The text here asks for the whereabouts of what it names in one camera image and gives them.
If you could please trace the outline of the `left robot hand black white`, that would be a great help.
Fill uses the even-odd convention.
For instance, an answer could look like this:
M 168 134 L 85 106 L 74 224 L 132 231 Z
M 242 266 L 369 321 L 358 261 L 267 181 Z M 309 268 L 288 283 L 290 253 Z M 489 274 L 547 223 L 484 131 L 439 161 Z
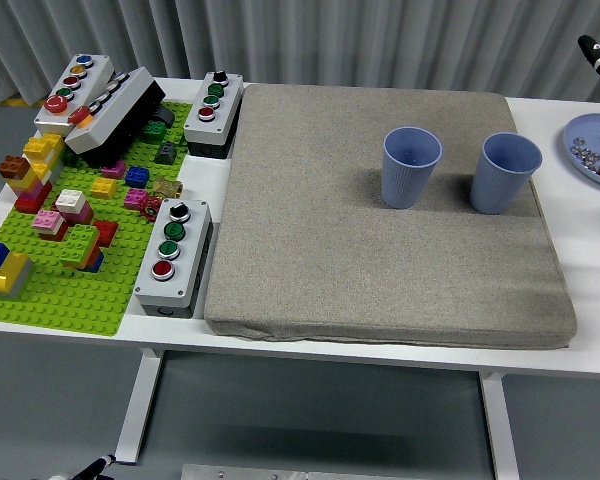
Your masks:
M 111 454 L 101 456 L 77 473 L 57 474 L 50 480 L 94 480 L 99 479 L 102 473 L 116 462 L 116 457 Z

